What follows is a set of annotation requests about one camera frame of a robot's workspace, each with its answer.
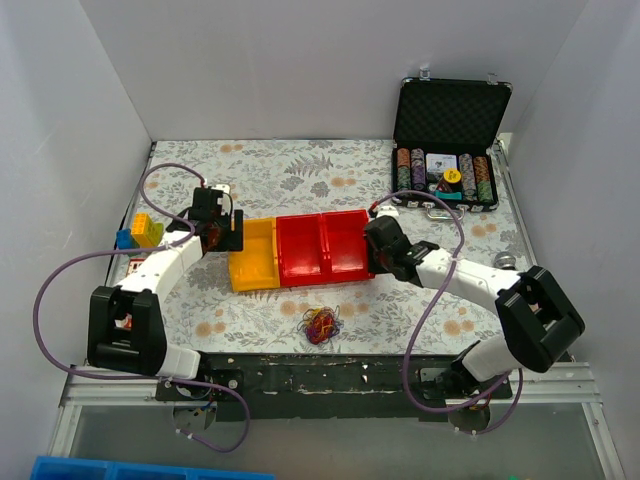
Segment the white card deck box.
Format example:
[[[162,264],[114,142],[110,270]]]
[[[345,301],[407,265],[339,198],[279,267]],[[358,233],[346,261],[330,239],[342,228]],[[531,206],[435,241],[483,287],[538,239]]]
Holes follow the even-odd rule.
[[[457,168],[457,157],[455,155],[427,153],[425,160],[429,174],[442,174],[448,169]]]

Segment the red white toy block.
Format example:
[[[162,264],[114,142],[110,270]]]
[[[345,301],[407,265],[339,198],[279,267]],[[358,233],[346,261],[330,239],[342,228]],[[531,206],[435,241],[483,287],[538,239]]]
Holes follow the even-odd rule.
[[[131,258],[128,262],[126,275],[129,276],[135,273],[144,261],[144,258]]]

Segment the black microphone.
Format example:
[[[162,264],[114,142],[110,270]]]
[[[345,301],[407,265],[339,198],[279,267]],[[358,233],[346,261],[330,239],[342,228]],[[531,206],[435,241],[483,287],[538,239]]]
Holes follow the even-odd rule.
[[[516,270],[516,257],[512,253],[510,253],[508,251],[499,252],[494,257],[493,266],[495,268],[497,268],[497,269],[500,269],[500,270],[515,271]]]

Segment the yellow green toy block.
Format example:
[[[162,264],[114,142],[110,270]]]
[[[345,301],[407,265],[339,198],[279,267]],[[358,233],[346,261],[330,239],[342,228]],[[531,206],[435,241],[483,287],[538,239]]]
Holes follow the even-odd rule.
[[[140,248],[157,247],[164,234],[164,225],[154,222],[146,213],[137,213],[131,226],[131,236]]]

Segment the yellow plastic bin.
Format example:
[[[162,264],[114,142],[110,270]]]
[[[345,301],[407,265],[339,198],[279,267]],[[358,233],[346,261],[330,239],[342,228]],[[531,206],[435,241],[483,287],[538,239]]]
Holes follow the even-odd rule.
[[[243,250],[230,253],[229,275],[234,292],[280,287],[274,217],[244,222]]]

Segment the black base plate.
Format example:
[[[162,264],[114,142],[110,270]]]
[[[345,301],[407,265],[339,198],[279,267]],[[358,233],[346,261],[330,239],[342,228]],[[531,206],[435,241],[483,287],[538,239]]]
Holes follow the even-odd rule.
[[[409,418],[441,421],[416,409],[406,396],[400,354],[222,354],[206,353],[198,377],[224,391],[159,384],[156,400],[212,404],[219,421],[240,421],[238,392],[254,420]]]

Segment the yellow round dealer button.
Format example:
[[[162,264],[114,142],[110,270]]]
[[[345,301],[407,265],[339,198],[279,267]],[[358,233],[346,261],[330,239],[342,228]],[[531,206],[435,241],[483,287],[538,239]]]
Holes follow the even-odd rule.
[[[446,169],[443,173],[443,180],[451,185],[459,184],[461,182],[461,179],[461,172],[456,168]]]

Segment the blue green toy block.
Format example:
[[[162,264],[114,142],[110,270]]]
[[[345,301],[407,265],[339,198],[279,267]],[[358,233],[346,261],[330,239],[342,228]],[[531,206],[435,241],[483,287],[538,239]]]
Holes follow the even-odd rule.
[[[139,248],[139,244],[133,237],[130,229],[121,229],[116,232],[116,248],[119,250]]]

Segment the colourful wire ball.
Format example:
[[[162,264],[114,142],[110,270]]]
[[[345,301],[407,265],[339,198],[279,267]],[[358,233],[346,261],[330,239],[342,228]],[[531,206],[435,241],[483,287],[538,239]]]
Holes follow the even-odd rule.
[[[340,319],[340,307],[318,307],[307,309],[298,324],[301,332],[309,343],[320,345],[330,342],[343,328]]]

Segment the blue plastic tray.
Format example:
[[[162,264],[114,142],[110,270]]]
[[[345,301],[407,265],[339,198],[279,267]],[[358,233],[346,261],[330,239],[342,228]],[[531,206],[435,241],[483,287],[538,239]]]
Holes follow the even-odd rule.
[[[273,474],[39,456],[31,479],[275,479]]]

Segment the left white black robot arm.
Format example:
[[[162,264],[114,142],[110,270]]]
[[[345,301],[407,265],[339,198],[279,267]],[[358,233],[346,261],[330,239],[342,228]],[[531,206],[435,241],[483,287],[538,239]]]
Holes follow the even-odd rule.
[[[233,207],[230,187],[196,188],[192,205],[167,227],[160,246],[115,286],[92,293],[88,361],[114,371],[178,378],[180,390],[200,400],[211,392],[213,377],[199,366],[199,352],[169,343],[161,306],[206,254],[243,250],[243,211]]]

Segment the aluminium frame rail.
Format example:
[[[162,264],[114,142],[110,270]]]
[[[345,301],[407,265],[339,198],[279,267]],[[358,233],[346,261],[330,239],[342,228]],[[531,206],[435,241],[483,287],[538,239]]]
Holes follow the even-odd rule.
[[[94,367],[73,367],[67,375],[47,454],[68,457],[84,407],[133,407],[155,402],[157,381]]]

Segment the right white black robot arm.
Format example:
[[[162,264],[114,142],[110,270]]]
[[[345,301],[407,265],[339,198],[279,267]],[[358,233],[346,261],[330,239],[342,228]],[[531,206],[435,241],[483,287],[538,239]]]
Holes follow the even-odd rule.
[[[500,321],[500,334],[463,350],[436,377],[442,392],[471,398],[486,389],[489,380],[511,370],[544,373],[585,331],[581,315],[542,267],[500,270],[427,241],[413,244],[390,216],[370,221],[364,232],[371,273],[388,273],[401,282],[455,295]]]

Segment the red double plastic bin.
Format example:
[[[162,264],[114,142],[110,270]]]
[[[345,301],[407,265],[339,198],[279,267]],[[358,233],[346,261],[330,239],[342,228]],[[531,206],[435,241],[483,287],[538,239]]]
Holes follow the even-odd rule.
[[[365,210],[333,211],[276,219],[282,287],[367,281],[369,272]]]

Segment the black poker chip case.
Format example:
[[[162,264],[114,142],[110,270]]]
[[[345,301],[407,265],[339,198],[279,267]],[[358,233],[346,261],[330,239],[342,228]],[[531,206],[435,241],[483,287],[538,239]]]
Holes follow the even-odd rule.
[[[392,201],[435,208],[409,190],[426,192],[465,212],[494,211],[499,204],[493,146],[513,87],[508,82],[407,77],[402,80],[393,131],[391,186],[405,194]],[[462,175],[451,185],[429,174],[426,154],[457,157]]]

